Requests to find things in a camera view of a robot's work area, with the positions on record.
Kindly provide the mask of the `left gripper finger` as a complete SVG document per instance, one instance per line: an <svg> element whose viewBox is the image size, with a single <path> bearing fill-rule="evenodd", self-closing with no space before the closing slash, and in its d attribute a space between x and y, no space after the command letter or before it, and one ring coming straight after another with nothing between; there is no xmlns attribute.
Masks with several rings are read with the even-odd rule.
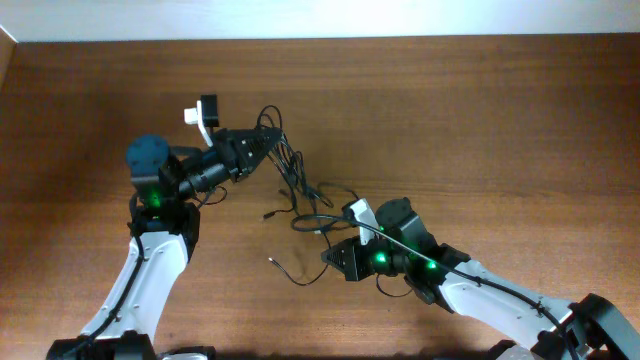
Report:
<svg viewBox="0 0 640 360"><path fill-rule="evenodd" d="M248 146L275 146L282 139L282 130L272 127L241 130L240 138Z"/></svg>
<svg viewBox="0 0 640 360"><path fill-rule="evenodd" d="M276 140L269 139L250 139L247 141L247 169L250 173L256 170L260 163L275 148Z"/></svg>

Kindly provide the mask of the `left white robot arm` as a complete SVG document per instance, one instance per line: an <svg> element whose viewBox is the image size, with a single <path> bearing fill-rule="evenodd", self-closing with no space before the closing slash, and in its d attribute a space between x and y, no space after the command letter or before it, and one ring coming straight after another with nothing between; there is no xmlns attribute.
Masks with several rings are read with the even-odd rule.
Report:
<svg viewBox="0 0 640 360"><path fill-rule="evenodd" d="M274 127L220 129L205 150L157 135L135 139L126 152L135 188L126 262L94 318L78 337L54 341L48 358L155 358L155 332L198 242L201 208L227 192L225 182L254 172L282 138Z"/></svg>

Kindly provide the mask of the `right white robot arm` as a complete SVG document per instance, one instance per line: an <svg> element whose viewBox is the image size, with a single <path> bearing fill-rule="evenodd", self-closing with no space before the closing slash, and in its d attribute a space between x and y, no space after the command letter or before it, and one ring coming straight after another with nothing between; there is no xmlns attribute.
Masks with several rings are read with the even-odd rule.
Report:
<svg viewBox="0 0 640 360"><path fill-rule="evenodd" d="M377 210L364 199L345 209L357 236L322 253L348 281L402 275L424 303L481 321L512 340L498 359L587 359L605 350L612 359L636 359L639 333L607 299L579 302L516 285L445 243L438 243L408 198Z"/></svg>

